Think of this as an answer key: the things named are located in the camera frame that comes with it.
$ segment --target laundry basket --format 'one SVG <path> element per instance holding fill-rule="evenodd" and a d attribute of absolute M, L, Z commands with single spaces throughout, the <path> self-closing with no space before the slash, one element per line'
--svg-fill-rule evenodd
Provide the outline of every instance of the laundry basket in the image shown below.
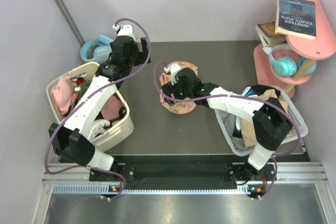
<path fill-rule="evenodd" d="M 296 124 L 299 126 L 299 132 L 301 134 L 301 137 L 304 137 L 308 134 L 308 127 L 305 124 L 305 121 L 303 120 L 302 116 L 300 115 L 297 108 L 294 106 L 288 95 L 282 90 L 281 88 L 277 86 L 273 86 L 273 88 L 276 88 L 277 90 L 281 91 L 280 100 L 288 102 L 288 114 L 289 116 L 296 122 Z M 252 153 L 253 146 L 246 148 L 244 144 L 244 140 L 242 138 L 233 137 L 233 131 L 234 131 L 234 125 L 236 122 L 236 116 L 229 114 L 222 110 L 215 110 L 216 118 L 219 122 L 220 128 L 223 131 L 224 137 L 231 147 L 234 154 L 237 156 L 247 156 Z M 291 130 L 292 136 L 285 139 L 282 144 L 294 141 L 298 139 L 298 135 L 293 128 Z"/>
<path fill-rule="evenodd" d="M 70 78 L 83 77 L 86 81 L 90 81 L 95 75 L 98 67 L 99 67 L 98 63 L 89 62 L 78 68 L 72 69 L 70 72 L 65 73 L 64 76 L 69 75 Z M 47 89 L 46 89 L 48 101 L 54 113 L 54 116 L 57 120 L 57 123 L 60 123 L 60 121 L 64 118 L 61 115 L 61 112 L 59 111 L 58 107 L 55 106 L 55 100 L 54 100 L 54 96 L 52 93 L 52 90 L 55 87 L 55 85 L 58 83 L 59 78 L 52 81 L 47 86 Z M 115 95 L 119 98 L 123 106 L 126 108 L 127 112 L 126 112 L 126 116 L 122 120 L 120 120 L 118 123 L 116 123 L 113 127 L 108 129 L 102 135 L 99 135 L 96 138 L 90 140 L 90 142 L 94 144 L 96 148 L 101 150 L 102 152 L 105 152 L 109 150 L 110 148 L 119 144 L 126 137 L 128 137 L 134 130 L 134 125 L 130 117 L 130 108 L 128 107 L 126 101 L 124 100 L 124 98 L 122 97 L 122 95 L 120 94 L 118 90 L 116 91 Z"/>

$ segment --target wall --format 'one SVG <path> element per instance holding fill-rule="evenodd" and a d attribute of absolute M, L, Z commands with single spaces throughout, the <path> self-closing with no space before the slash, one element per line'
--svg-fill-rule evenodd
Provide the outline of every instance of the wall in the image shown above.
<path fill-rule="evenodd" d="M 335 0 L 320 0 L 336 32 Z M 322 161 L 336 195 L 336 54 L 319 61 L 311 80 L 296 88 L 294 102 L 306 121 L 306 144 L 314 161 Z"/>
<path fill-rule="evenodd" d="M 54 121 L 47 84 L 79 65 L 79 44 L 53 0 L 0 0 L 0 218 L 29 223 Z"/>
<path fill-rule="evenodd" d="M 152 41 L 259 39 L 255 24 L 275 19 L 276 0 L 64 0 L 85 40 L 112 35 L 134 18 Z"/>

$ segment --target book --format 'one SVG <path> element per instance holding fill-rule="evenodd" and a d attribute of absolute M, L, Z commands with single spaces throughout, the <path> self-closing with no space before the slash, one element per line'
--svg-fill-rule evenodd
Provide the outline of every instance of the book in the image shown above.
<path fill-rule="evenodd" d="M 258 24 L 256 30 L 264 47 L 273 47 L 286 41 L 284 35 L 275 33 L 275 21 Z"/>
<path fill-rule="evenodd" d="M 275 32 L 315 39 L 315 3 L 307 0 L 278 0 Z"/>

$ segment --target pink shelf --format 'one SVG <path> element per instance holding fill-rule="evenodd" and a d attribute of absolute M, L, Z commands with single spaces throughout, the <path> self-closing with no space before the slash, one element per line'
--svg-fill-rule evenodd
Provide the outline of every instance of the pink shelf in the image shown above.
<path fill-rule="evenodd" d="M 274 76 L 271 71 L 271 67 L 268 61 L 268 55 L 263 51 L 262 44 L 256 46 L 253 52 L 254 64 L 256 66 L 257 80 L 258 84 L 267 85 L 267 86 L 278 86 L 282 89 L 287 86 L 286 83 L 280 81 Z M 295 88 L 293 88 L 289 94 L 289 98 L 292 98 L 295 93 Z"/>
<path fill-rule="evenodd" d="M 300 80 L 298 81 L 293 81 L 292 80 L 292 77 L 289 76 L 289 77 L 283 77 L 283 76 L 279 76 L 275 73 L 274 71 L 274 68 L 271 66 L 271 64 L 269 63 L 269 60 L 268 60 L 268 55 L 264 52 L 264 55 L 267 60 L 267 63 L 268 63 L 268 66 L 270 68 L 270 70 L 272 71 L 273 75 L 278 78 L 280 81 L 284 82 L 284 83 L 287 83 L 287 84 L 294 84 L 294 85 L 300 85 L 300 84 L 304 84 L 306 81 L 308 81 L 312 74 L 308 74 L 306 76 L 303 76 Z M 284 56 L 288 56 L 290 58 L 292 58 L 295 62 L 296 62 L 296 65 L 298 66 L 299 64 L 299 61 L 300 61 L 300 58 L 301 56 L 299 56 L 296 52 L 294 51 L 291 51 L 291 50 L 279 50 L 279 51 L 275 51 L 273 53 L 273 56 L 274 58 L 277 60 L 279 59 L 280 57 L 284 57 Z"/>
<path fill-rule="evenodd" d="M 319 0 L 315 2 L 316 38 L 305 39 L 296 36 L 286 36 L 289 46 L 306 58 L 323 60 L 336 52 L 336 36 Z"/>

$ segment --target blue headphones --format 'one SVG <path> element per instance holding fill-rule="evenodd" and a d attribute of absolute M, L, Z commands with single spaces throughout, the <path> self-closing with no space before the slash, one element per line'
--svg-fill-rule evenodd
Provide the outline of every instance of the blue headphones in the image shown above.
<path fill-rule="evenodd" d="M 80 56 L 85 63 L 97 62 L 99 64 L 108 60 L 110 53 L 112 52 L 110 43 L 113 40 L 105 35 L 99 35 L 97 39 L 91 40 L 82 47 L 80 50 Z M 89 59 L 89 51 L 92 47 L 98 46 L 93 52 L 92 59 Z"/>
<path fill-rule="evenodd" d="M 293 74 L 296 73 L 297 69 L 300 68 L 302 64 L 306 61 L 305 57 L 301 57 L 299 61 L 299 65 L 297 66 L 296 62 L 288 56 L 281 57 L 276 60 L 274 59 L 272 53 L 278 50 L 291 50 L 292 51 L 292 49 L 287 43 L 276 45 L 273 48 L 264 47 L 265 53 L 268 54 L 269 62 L 273 66 L 275 73 L 279 76 L 284 76 L 284 77 L 292 76 Z M 313 73 L 316 69 L 316 66 L 317 66 L 317 62 L 310 69 L 308 69 L 308 71 L 305 74 Z"/>

